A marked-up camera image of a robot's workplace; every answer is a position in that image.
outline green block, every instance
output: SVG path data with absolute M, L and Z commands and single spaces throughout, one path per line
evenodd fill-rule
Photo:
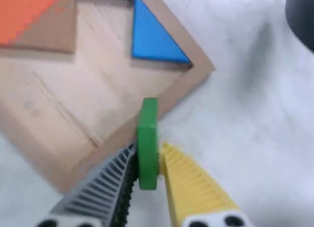
M 139 187 L 155 190 L 159 171 L 158 162 L 158 100 L 145 98 L 137 123 L 137 156 L 139 163 Z

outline gray gripper finger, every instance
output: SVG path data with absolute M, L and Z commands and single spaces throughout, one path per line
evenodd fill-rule
M 131 144 L 94 168 L 52 213 L 96 217 L 103 227 L 124 227 L 137 179 L 136 146 Z

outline wooden tray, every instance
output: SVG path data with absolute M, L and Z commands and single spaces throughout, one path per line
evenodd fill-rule
M 214 69 L 162 0 L 143 1 L 193 66 L 131 58 L 131 0 L 78 0 L 75 56 L 0 50 L 1 130 L 62 192 L 134 139 L 144 97 L 162 116 Z

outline dark blue piece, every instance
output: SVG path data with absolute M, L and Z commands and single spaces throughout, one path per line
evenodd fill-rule
M 190 62 L 142 0 L 134 0 L 132 55 L 135 58 Z

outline white table surface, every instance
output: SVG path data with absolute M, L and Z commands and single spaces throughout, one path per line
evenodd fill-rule
M 258 227 L 314 223 L 314 55 L 285 0 L 165 0 L 217 68 L 160 122 Z M 162 179 L 135 188 L 128 227 L 170 226 Z M 0 226 L 31 227 L 61 198 L 0 138 Z

